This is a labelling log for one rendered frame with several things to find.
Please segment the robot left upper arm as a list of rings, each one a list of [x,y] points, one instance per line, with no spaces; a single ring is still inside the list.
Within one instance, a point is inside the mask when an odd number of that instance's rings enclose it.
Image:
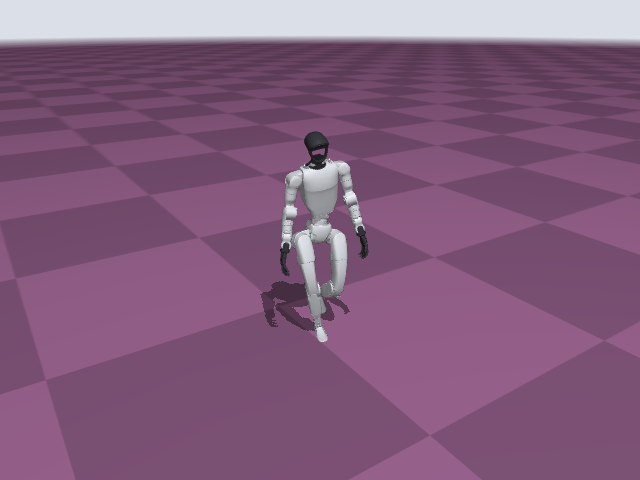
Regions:
[[[333,161],[338,168],[338,172],[340,174],[339,179],[344,191],[343,202],[345,205],[351,205],[357,203],[355,194],[353,192],[353,183],[352,177],[350,174],[350,167],[344,161]]]

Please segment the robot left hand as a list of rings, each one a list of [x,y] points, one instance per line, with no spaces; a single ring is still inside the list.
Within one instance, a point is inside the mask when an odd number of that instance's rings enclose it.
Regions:
[[[366,236],[365,236],[366,231],[364,231],[364,228],[362,226],[359,226],[357,228],[357,230],[358,230],[359,234],[356,233],[356,235],[360,237],[360,242],[361,242],[361,245],[362,245],[362,250],[358,255],[362,254],[362,255],[360,255],[360,257],[362,259],[362,258],[365,258],[368,255],[368,242],[367,242],[367,239],[366,239]]]

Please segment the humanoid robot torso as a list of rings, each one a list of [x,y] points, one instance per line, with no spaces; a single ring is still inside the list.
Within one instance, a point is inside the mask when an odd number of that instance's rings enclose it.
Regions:
[[[306,229],[310,232],[312,243],[322,243],[330,239],[331,224],[327,221],[328,213],[333,212],[338,198],[338,168],[330,158],[322,169],[315,170],[315,164],[307,163],[299,167],[303,173],[300,188],[301,200],[313,215],[307,220]]]

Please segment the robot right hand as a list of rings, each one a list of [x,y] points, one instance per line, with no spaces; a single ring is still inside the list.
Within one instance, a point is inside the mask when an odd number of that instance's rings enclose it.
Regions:
[[[284,275],[290,276],[289,273],[288,273],[289,271],[288,271],[288,269],[286,267],[286,264],[285,264],[286,263],[287,253],[290,252],[289,243],[284,243],[283,244],[283,248],[280,249],[280,251],[281,251],[280,262],[281,262],[281,265],[282,265],[282,272],[283,272]]]

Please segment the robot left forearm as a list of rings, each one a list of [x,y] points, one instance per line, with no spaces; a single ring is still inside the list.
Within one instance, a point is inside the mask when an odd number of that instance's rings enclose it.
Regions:
[[[355,194],[355,193],[354,193],[354,194]],[[362,226],[362,227],[364,228],[364,230],[365,230],[365,227],[364,227],[364,225],[362,224],[362,217],[361,217],[361,214],[360,214],[360,210],[359,210],[360,208],[359,208],[359,204],[358,204],[358,200],[357,200],[357,196],[356,196],[356,194],[355,194],[355,197],[356,197],[356,201],[357,201],[357,203],[351,204],[351,205],[349,205],[347,208],[348,208],[348,211],[349,211],[349,213],[350,213],[350,217],[351,217],[352,224],[353,224],[353,226],[354,226],[354,227],[353,227],[353,229],[354,229],[354,231],[355,231],[356,233],[358,233],[357,228],[358,228],[359,226]],[[358,234],[359,234],[359,233],[358,233]]]

